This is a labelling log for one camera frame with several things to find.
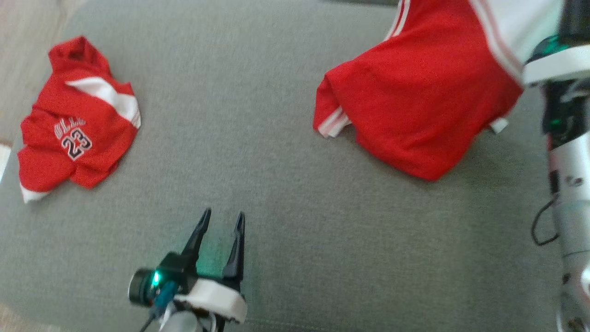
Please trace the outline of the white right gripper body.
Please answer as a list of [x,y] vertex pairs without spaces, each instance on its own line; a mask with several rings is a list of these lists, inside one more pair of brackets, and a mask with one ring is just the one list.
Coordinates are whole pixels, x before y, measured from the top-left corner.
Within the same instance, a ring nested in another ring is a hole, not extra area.
[[546,38],[523,68],[523,82],[544,98],[542,132],[549,149],[589,132],[589,42]]

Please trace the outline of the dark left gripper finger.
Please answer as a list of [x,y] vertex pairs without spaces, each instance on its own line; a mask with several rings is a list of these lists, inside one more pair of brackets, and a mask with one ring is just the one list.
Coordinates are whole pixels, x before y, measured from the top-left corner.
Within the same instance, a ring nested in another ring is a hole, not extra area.
[[201,243],[209,227],[211,213],[211,208],[205,209],[189,240],[185,244],[182,254],[188,258],[189,267],[196,267],[200,256]]
[[234,242],[228,262],[223,268],[223,281],[234,288],[241,289],[242,280],[244,279],[244,254],[245,254],[245,215],[243,212],[238,214],[236,226],[233,232]]

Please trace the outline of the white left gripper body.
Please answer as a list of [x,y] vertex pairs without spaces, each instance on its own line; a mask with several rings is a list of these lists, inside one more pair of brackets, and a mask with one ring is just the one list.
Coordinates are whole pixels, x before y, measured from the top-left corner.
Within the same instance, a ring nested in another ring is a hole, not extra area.
[[240,292],[205,278],[198,279],[188,294],[175,295],[174,300],[238,324],[245,322],[248,312],[248,306]]

